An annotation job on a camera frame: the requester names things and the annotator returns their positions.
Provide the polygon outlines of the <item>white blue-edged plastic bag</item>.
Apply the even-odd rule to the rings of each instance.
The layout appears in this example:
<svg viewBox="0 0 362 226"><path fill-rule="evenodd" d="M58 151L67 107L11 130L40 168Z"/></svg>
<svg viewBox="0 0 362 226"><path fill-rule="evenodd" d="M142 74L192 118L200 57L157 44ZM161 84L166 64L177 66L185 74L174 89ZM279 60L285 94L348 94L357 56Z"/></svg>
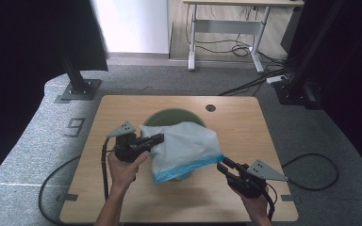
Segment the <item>white blue-edged plastic bag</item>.
<svg viewBox="0 0 362 226"><path fill-rule="evenodd" d="M141 125L143 137L163 134L164 141L151 151L155 184L183 181L198 169L224 159L217 133L191 121L169 126Z"/></svg>

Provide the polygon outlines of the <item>white power strip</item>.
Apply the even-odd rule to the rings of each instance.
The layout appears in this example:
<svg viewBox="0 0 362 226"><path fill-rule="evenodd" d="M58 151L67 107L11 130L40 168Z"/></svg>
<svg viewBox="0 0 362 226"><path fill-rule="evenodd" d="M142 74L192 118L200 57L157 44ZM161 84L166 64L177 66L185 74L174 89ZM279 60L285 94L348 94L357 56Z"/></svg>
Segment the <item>white power strip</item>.
<svg viewBox="0 0 362 226"><path fill-rule="evenodd" d="M277 76L272 76L272 77L267 78L266 82L268 84L272 84L272 83L286 81L286 80L288 80L288 78L285 75L277 75Z"/></svg>

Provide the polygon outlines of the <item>person's right hand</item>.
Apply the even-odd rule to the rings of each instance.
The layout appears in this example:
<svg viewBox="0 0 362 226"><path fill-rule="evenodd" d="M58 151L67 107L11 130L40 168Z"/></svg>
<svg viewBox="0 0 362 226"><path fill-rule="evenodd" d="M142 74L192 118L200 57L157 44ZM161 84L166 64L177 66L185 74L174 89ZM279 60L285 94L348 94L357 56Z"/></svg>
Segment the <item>person's right hand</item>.
<svg viewBox="0 0 362 226"><path fill-rule="evenodd" d="M268 203L263 195L258 198L246 198L235 189L233 189L233 191L240 196L241 201L250 218L267 216Z"/></svg>

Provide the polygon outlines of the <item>black curtain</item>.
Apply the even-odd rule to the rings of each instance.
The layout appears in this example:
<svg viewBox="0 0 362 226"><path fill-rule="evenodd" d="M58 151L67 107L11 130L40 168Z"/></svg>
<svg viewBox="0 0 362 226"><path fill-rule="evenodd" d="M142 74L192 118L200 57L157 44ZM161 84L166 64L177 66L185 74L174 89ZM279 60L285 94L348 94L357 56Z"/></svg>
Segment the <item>black curtain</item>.
<svg viewBox="0 0 362 226"><path fill-rule="evenodd" d="M38 110L45 83L105 71L106 51L91 0L0 0L0 165Z"/></svg>
<svg viewBox="0 0 362 226"><path fill-rule="evenodd" d="M309 68L309 81L321 89L321 107L362 157L362 0L344 1Z"/></svg>

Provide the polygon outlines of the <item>black stand with grey base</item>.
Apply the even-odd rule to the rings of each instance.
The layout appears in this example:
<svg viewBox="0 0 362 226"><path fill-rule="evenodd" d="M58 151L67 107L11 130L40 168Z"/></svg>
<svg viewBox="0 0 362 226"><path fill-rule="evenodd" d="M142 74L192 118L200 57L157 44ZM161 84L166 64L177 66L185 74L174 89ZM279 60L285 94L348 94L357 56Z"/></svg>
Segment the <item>black stand with grey base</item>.
<svg viewBox="0 0 362 226"><path fill-rule="evenodd" d="M59 103L69 103L73 100L91 101L101 85L101 80L85 79L66 54L63 54L61 59L70 83L57 97L57 101Z"/></svg>

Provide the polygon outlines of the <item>green plastic bin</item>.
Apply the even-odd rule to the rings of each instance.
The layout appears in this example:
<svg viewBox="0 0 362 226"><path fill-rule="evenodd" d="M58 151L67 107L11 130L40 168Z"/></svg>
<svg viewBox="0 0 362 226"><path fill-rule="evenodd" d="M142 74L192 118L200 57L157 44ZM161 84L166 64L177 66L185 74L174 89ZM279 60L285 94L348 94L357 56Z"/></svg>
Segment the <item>green plastic bin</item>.
<svg viewBox="0 0 362 226"><path fill-rule="evenodd" d="M186 180L197 163L192 143L187 139L195 129L206 128L205 122L187 109L168 108L157 111L140 126L144 137L162 133L164 142L151 151L153 180L156 184Z"/></svg>

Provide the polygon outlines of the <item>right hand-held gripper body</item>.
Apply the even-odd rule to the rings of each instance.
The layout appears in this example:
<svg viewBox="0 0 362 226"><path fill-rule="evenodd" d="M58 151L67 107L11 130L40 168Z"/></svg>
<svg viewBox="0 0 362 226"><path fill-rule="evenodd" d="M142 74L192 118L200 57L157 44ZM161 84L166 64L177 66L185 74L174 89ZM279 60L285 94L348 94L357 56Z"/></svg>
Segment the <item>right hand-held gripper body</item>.
<svg viewBox="0 0 362 226"><path fill-rule="evenodd" d="M256 160L251 166L242 165L244 170L227 178L227 184L246 198L258 198L266 193L267 181L286 182L288 178L261 160Z"/></svg>

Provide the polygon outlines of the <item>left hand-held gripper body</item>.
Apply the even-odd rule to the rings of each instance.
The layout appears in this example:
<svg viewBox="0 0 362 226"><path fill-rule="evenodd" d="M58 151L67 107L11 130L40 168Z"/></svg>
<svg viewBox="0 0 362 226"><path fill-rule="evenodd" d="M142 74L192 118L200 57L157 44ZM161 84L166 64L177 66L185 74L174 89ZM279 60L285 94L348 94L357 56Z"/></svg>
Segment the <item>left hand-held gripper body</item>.
<svg viewBox="0 0 362 226"><path fill-rule="evenodd" d="M107 135L107 139L113 137L116 139L113 151L121 161L132 163L142 154L140 148L144 145L137 142L136 129L129 121L125 121Z"/></svg>

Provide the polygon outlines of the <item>white metal-frame desk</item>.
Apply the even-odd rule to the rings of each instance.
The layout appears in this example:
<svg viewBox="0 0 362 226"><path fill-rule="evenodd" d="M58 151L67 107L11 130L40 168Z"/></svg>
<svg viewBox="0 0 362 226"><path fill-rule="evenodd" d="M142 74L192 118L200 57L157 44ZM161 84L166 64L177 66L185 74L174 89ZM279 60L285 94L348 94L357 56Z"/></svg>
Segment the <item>white metal-frame desk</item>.
<svg viewBox="0 0 362 226"><path fill-rule="evenodd" d="M263 37L271 8L296 8L302 7L304 5L303 0L182 0L182 2L192 6L188 58L188 69L190 72L195 70L195 35L197 33L218 33L255 35L254 44L249 48L250 56L254 62L256 71L258 73L263 73L264 69L258 56L258 47ZM263 7L264 16L260 21L223 21L198 19L197 8L199 6L205 5Z"/></svg>

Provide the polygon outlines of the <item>person's left hand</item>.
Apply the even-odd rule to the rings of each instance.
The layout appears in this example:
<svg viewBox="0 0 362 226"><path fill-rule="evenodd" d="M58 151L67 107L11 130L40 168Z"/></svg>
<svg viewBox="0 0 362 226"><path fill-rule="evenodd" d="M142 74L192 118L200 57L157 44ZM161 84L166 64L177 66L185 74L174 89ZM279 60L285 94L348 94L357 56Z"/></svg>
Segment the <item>person's left hand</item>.
<svg viewBox="0 0 362 226"><path fill-rule="evenodd" d="M148 152L143 152L134 162L128 163L121 161L114 153L110 153L107 160L112 186L117 189L128 189L135 180L140 165L148 158L148 156Z"/></svg>

